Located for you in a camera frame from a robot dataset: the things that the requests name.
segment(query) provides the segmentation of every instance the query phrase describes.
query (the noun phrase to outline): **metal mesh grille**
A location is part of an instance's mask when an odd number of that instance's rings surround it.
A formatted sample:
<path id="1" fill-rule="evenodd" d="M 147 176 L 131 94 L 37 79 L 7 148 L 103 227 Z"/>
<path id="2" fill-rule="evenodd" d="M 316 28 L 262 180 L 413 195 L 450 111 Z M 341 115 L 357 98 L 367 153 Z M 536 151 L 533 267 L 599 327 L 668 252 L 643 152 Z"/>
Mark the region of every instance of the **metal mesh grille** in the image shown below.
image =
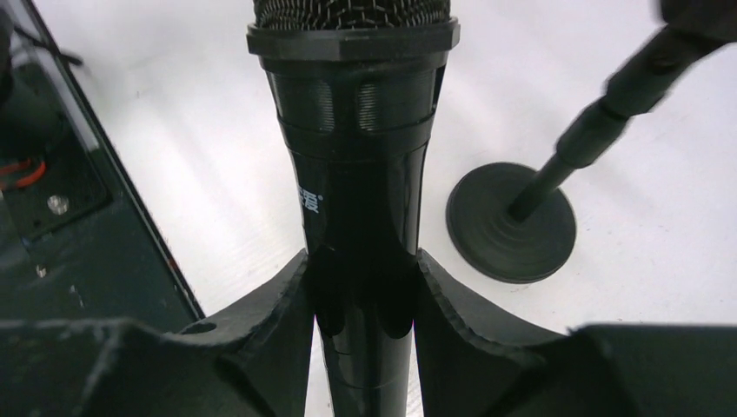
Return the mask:
<path id="1" fill-rule="evenodd" d="M 256 26 L 340 30 L 423 26 L 450 19 L 450 0 L 254 0 Z"/>

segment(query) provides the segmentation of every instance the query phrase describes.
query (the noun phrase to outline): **round black base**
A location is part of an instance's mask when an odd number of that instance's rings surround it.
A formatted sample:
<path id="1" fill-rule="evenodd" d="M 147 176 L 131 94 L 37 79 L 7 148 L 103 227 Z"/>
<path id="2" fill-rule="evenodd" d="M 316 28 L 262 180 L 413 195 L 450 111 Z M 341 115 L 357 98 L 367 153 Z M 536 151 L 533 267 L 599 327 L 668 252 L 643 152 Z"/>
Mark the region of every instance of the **round black base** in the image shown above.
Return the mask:
<path id="1" fill-rule="evenodd" d="M 448 199 L 448 232 L 458 252 L 498 281 L 540 281 L 562 267 L 573 252 L 574 212 L 559 189 L 526 221 L 509 216 L 509 204 L 534 174 L 533 169 L 513 163 L 485 165 L 464 176 Z"/>

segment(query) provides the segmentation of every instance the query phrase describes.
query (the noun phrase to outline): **white table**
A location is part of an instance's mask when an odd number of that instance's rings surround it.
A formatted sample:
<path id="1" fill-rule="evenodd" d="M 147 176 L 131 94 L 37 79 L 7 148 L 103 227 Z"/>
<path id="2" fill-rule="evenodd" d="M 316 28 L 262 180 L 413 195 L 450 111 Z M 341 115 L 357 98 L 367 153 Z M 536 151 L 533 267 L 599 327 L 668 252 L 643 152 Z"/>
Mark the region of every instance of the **white table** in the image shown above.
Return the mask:
<path id="1" fill-rule="evenodd" d="M 454 2 L 422 205 L 421 246 L 508 311 L 566 331 L 592 321 L 737 322 L 737 50 L 700 64 L 564 190 L 579 235 L 553 277 L 475 272 L 445 227 L 448 194 L 482 164 L 540 167 L 604 80 L 660 25 L 639 0 Z M 302 247 L 275 106 L 245 43 L 246 0 L 36 0 L 208 314 Z M 319 342 L 308 415 L 329 412 Z M 408 410 L 420 413 L 413 370 Z"/>

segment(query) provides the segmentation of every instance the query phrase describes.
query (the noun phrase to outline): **microphone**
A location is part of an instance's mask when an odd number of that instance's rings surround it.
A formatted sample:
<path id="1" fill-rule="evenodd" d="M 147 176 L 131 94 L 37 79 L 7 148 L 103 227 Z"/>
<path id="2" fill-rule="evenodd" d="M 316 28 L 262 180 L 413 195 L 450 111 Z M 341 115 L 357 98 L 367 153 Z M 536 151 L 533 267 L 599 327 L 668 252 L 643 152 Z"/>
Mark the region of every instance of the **microphone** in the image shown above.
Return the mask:
<path id="1" fill-rule="evenodd" d="M 255 0 L 335 415 L 406 413 L 422 170 L 449 0 Z"/>

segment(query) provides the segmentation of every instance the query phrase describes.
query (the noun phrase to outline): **logo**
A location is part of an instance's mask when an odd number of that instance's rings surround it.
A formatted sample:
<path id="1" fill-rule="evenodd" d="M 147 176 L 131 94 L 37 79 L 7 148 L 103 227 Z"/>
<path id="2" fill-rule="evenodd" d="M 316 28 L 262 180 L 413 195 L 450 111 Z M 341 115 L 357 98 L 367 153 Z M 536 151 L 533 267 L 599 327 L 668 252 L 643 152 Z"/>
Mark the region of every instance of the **logo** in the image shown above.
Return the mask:
<path id="1" fill-rule="evenodd" d="M 313 213 L 320 214 L 319 204 L 322 201 L 322 195 L 310 193 L 302 187 L 297 188 L 299 189 L 300 203 L 302 204 L 302 206 Z"/>

